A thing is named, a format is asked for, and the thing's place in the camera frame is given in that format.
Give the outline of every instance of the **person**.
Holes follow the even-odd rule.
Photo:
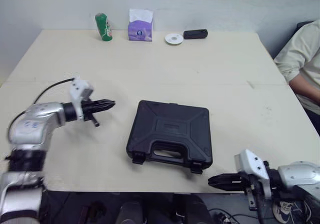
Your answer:
[[[274,62],[320,136],[320,19],[301,27]]]

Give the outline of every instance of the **sleeve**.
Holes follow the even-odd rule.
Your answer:
[[[274,59],[287,82],[311,61],[320,48],[320,19],[301,27]]]

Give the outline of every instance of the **beige shirt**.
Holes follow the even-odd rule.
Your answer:
[[[299,73],[320,90],[320,19],[304,25],[274,59],[287,82]],[[320,106],[313,100],[297,95],[302,106],[320,115]]]

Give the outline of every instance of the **tissue box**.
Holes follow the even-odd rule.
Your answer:
[[[152,41],[153,12],[143,9],[130,9],[128,36],[130,41]]]

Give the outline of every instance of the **white table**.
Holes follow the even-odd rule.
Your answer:
[[[94,30],[44,30],[0,88],[0,150],[9,153],[8,123],[48,85],[79,75],[93,100],[116,105],[97,113],[101,126],[71,122],[55,131],[45,171],[57,191],[218,192],[208,178],[235,172],[234,155],[250,149],[271,167],[320,163],[320,138],[256,33],[210,32],[206,39],[102,42]],[[69,102],[69,84],[41,102]],[[213,165],[202,175],[157,162],[132,164],[126,144],[140,100],[208,108]],[[7,162],[1,161],[4,172]]]

